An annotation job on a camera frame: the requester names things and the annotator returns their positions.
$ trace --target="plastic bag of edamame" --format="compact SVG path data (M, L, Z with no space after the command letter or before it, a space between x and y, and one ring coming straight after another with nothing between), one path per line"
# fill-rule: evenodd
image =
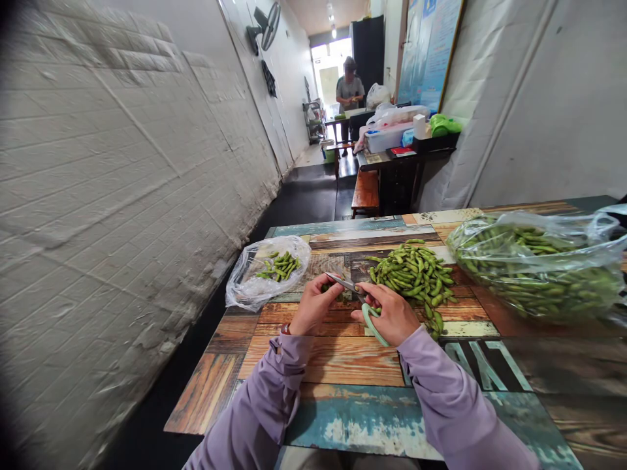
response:
M592 215L484 213L463 222L446 243L457 263L523 317L571 323L626 305L620 264L627 234L610 236L627 204Z
M267 272L268 265L274 266L276 260L286 252L289 252L290 260L298 260L287 279L277 282L275 279L267 279L268 276L257 276ZM227 307L259 310L269 299L298 284L307 270L311 254L309 245L301 237L294 235L267 238L248 245L235 263L227 282Z

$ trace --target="person's left hand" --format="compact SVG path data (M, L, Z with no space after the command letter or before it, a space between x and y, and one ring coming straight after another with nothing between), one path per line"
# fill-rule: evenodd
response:
M344 291L344 286L334 283L326 274L309 281L300 298L298 311L291 323L289 332L295 336L314 336L322 320L329 312L331 302ZM324 284L332 284L327 292L322 292Z

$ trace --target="green scissors handle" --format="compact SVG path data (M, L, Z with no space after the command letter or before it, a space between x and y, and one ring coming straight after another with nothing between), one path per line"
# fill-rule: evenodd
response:
M388 343L383 336L381 336L381 333L379 333L377 331L377 329L374 327L374 325L372 324L372 320L370 319L370 316L373 315L377 318L379 318L381 315L379 315L374 308L370 307L368 304L363 303L361 305L361 312L364 314L364 320L366 321L366 324L368 325L370 331L372 331L374 333L375 338L377 338L379 340L379 342L384 346L384 347L390 347L390 343Z

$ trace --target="scissors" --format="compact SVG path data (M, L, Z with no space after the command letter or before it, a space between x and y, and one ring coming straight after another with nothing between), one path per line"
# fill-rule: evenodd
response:
M370 316L373 315L376 318L379 318L381 315L379 315L379 313L374 308L370 307L366 303L366 293L363 291L363 289L360 289L359 286L355 285L355 283L352 282L350 279L344 280L341 277L338 277L335 274L328 273L328 272L325 272L325 274L329 276L331 279L333 279L335 282L337 282L338 284L343 285L348 290L351 290L352 292L357 294L357 299L359 299L359 301L361 302L361 311L364 314L364 320L366 321L366 324L368 325L369 329L374 333L375 337L379 340L379 342L384 347L389 347L390 343L388 343L383 338L383 336L381 336L381 334L377 331L377 329L372 324L372 320L370 319Z

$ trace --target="dark floor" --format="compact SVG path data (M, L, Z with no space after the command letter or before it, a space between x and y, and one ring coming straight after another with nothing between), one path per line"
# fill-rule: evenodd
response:
M332 164L292 170L251 233L250 243L262 240L270 227L350 218L358 167L356 159L342 158L337 181ZM180 469L202 440L200 436L165 433L163 426L221 319L209 312L225 310L226 282L225 278L144 401L123 425L101 469Z

